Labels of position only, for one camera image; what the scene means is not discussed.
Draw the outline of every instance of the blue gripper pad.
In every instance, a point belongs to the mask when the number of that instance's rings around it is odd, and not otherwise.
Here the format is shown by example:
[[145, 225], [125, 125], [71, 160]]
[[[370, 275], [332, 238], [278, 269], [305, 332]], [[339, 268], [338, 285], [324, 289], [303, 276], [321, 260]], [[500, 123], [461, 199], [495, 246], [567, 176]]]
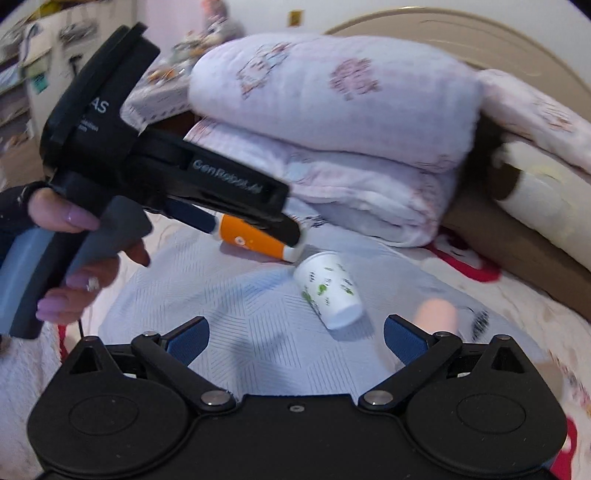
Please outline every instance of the blue gripper pad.
[[209, 324], [203, 317], [195, 317], [172, 332], [162, 336], [160, 345], [185, 367], [205, 350], [209, 343]]
[[390, 315], [384, 323], [384, 341], [404, 365], [427, 352], [429, 337], [428, 333], [398, 315]]

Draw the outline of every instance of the beige headboard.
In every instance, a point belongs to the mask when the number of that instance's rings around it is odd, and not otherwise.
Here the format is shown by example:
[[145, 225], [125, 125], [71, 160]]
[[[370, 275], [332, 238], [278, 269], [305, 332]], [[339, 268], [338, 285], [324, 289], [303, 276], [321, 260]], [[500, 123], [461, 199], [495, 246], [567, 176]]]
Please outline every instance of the beige headboard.
[[555, 55], [512, 28], [477, 15], [406, 7], [355, 18], [331, 35], [381, 35], [428, 43], [478, 69], [511, 73], [591, 121], [591, 89]]

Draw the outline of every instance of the metal screw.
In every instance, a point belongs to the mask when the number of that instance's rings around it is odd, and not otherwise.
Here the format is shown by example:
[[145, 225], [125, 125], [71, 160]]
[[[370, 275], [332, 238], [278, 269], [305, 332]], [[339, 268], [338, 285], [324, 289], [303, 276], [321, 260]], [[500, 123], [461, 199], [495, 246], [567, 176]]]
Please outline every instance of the metal screw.
[[231, 399], [232, 396], [223, 390], [211, 390], [201, 395], [201, 401], [210, 407], [221, 407]]
[[370, 405], [381, 406], [389, 404], [394, 397], [390, 392], [386, 392], [385, 390], [372, 390], [367, 392], [363, 396], [363, 399]]

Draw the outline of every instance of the human hand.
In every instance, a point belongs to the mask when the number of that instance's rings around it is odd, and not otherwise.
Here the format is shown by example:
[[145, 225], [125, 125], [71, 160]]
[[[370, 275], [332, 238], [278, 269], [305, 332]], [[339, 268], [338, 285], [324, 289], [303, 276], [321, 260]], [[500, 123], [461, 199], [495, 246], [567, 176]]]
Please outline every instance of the human hand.
[[[31, 196], [28, 213], [38, 226], [54, 232], [79, 233], [99, 228], [97, 217], [60, 197], [49, 188]], [[139, 241], [125, 250], [134, 262], [145, 267], [150, 256]], [[106, 258], [81, 268], [66, 278], [66, 286], [52, 288], [37, 304], [37, 318], [44, 322], [67, 325], [76, 322], [100, 293], [111, 285], [119, 273], [119, 257]]]

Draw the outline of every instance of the fingernail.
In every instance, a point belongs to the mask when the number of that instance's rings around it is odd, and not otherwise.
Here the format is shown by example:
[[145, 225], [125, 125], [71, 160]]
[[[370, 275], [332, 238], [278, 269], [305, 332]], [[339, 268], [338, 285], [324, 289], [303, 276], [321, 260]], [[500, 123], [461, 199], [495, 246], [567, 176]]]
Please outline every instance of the fingernail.
[[37, 310], [37, 320], [41, 320], [42, 322], [56, 322], [59, 317], [59, 312], [47, 312], [45, 310]]
[[70, 275], [66, 279], [66, 285], [76, 290], [86, 290], [89, 292], [100, 290], [99, 279], [86, 272], [77, 272]]
[[100, 221], [97, 217], [73, 203], [70, 204], [66, 212], [66, 222], [72, 226], [91, 231], [98, 230], [100, 226]]
[[68, 306], [68, 299], [63, 295], [50, 295], [37, 302], [39, 311], [61, 312]]

